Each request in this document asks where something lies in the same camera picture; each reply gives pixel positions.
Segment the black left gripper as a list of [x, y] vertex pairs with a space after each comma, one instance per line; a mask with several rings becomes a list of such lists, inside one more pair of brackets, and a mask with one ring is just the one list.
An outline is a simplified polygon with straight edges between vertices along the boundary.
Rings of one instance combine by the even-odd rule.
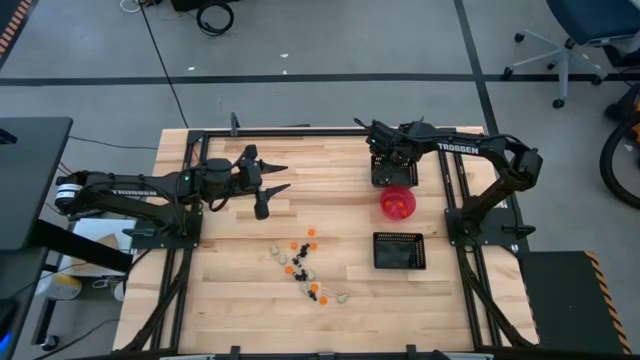
[[271, 188], [261, 189], [262, 174], [276, 173], [287, 170], [287, 166], [273, 165], [256, 160], [258, 152], [255, 145], [248, 145], [244, 156], [239, 162], [239, 184], [242, 191], [253, 193], [255, 196], [254, 213], [258, 220], [264, 220], [269, 216], [267, 202], [277, 193], [289, 188], [289, 184], [283, 184]]

